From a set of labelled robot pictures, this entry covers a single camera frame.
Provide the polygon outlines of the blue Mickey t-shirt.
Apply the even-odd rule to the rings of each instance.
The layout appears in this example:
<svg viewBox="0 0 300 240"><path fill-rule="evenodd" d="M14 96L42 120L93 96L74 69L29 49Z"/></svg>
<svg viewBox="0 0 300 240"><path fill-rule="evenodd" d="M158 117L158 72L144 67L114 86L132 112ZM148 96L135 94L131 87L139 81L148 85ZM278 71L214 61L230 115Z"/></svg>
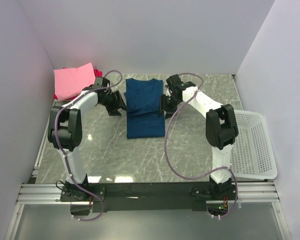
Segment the blue Mickey t-shirt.
<svg viewBox="0 0 300 240"><path fill-rule="evenodd" d="M160 113L163 81L126 79L124 93L127 106L127 138L161 138L165 136L165 119Z"/></svg>

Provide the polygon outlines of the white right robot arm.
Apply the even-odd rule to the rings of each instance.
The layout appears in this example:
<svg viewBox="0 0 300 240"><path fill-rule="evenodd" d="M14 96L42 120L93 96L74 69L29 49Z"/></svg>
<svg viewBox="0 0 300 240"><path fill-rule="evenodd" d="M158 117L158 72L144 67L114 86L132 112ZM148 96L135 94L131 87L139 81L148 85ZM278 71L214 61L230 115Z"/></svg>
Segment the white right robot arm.
<svg viewBox="0 0 300 240"><path fill-rule="evenodd" d="M221 104L200 90L193 82L183 82L180 74L167 78L166 93L160 96L160 114L173 121L186 105L193 107L205 118L205 135L212 147L212 170L207 195L221 199L231 189L235 178L230 169L230 156L239 134L235 111L230 104Z"/></svg>

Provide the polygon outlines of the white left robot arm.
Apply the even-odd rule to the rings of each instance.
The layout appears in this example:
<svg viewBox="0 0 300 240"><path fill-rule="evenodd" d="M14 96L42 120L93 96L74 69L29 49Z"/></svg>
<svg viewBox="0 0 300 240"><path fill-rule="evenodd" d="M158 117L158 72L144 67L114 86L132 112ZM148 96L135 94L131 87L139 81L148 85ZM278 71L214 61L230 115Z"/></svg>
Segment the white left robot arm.
<svg viewBox="0 0 300 240"><path fill-rule="evenodd" d="M121 116L119 110L127 110L119 91L113 91L106 77L96 77L93 84L83 88L72 101L50 110L47 139L61 156L66 171L64 192L78 201L89 197L90 189L79 153L82 142L82 116L91 108L102 105L111 117Z"/></svg>

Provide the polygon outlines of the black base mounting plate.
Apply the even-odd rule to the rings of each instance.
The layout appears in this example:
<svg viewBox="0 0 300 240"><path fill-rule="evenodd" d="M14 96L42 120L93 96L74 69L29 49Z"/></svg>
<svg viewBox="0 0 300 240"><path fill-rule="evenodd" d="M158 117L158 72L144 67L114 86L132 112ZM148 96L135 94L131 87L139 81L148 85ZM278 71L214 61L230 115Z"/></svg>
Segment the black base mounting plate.
<svg viewBox="0 0 300 240"><path fill-rule="evenodd" d="M78 188L65 185L60 201L74 205L87 204L93 213L108 211L193 210L206 211L208 201L234 200L236 190L231 182L216 185L209 182L90 183L91 197Z"/></svg>

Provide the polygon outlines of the white plastic laundry basket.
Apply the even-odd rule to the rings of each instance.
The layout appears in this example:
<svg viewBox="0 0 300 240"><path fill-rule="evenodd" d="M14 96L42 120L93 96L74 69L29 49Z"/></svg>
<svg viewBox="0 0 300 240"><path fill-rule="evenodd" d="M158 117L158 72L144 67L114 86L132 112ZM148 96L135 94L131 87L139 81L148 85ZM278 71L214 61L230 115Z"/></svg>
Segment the white plastic laundry basket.
<svg viewBox="0 0 300 240"><path fill-rule="evenodd" d="M264 117L235 110L239 134L231 152L231 170L236 177L273 180L278 171Z"/></svg>

